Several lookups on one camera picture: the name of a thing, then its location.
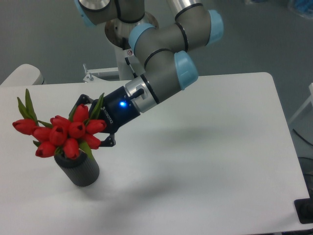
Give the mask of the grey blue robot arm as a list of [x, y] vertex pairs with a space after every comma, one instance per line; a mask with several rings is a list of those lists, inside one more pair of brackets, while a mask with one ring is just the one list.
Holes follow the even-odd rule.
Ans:
[[108, 137], [101, 147], [114, 146], [121, 126], [194, 83], [199, 74], [188, 51], [208, 46], [224, 33], [221, 15], [199, 0], [168, 1], [175, 22], [165, 28], [148, 20], [142, 0], [77, 0], [75, 5], [87, 25], [115, 23], [115, 38], [144, 68], [103, 98], [98, 118], [105, 121]]

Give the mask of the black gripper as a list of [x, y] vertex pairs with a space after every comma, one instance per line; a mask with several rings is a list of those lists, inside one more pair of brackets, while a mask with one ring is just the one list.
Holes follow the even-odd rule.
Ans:
[[[93, 100], [86, 94], [81, 94], [71, 109], [69, 115], [99, 115], [99, 99]], [[117, 130], [140, 115], [133, 102], [129, 99], [125, 87], [120, 87], [103, 98], [101, 119], [106, 128], [102, 133], [109, 133], [100, 147], [116, 145]]]

